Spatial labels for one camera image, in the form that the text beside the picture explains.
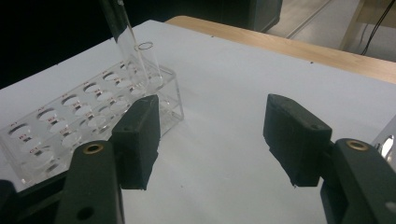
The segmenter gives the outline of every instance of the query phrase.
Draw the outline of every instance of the wooden table edge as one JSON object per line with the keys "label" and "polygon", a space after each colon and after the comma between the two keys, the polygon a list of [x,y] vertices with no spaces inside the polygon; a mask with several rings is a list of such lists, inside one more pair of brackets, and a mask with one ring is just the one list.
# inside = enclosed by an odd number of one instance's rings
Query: wooden table edge
{"label": "wooden table edge", "polygon": [[396,84],[396,63],[393,62],[188,16],[177,16],[166,23]]}

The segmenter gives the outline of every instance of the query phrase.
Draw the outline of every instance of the white table surface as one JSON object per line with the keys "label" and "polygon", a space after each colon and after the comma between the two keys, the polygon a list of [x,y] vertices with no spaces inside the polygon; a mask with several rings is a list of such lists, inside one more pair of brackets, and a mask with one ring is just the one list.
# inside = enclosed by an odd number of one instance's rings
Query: white table surface
{"label": "white table surface", "polygon": [[[124,190],[126,223],[326,223],[317,188],[295,189],[262,137],[268,93],[299,102],[332,140],[371,143],[396,86],[156,21],[135,27],[177,72],[185,120],[161,140],[148,190]],[[120,61],[108,40],[0,90],[6,127]],[[21,184],[0,160],[0,178]]]}

